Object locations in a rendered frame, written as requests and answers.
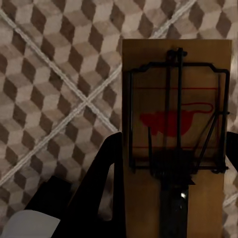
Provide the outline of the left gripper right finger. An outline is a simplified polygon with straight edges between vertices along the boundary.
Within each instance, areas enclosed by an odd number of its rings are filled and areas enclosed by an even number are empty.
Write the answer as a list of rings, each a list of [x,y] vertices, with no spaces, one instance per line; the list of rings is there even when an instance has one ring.
[[[227,132],[226,157],[238,172],[238,134]]]

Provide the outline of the mousetrap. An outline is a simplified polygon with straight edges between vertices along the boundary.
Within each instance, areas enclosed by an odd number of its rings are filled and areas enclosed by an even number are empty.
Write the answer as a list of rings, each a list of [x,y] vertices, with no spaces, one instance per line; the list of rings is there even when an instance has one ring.
[[[232,40],[122,40],[126,238],[221,238]]]

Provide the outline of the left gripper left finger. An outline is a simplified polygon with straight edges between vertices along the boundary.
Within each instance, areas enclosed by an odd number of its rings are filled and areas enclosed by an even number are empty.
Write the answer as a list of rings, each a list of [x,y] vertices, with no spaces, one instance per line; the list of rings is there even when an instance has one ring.
[[[110,221],[96,221],[113,163],[113,217]],[[121,132],[104,141],[51,238],[126,238]]]

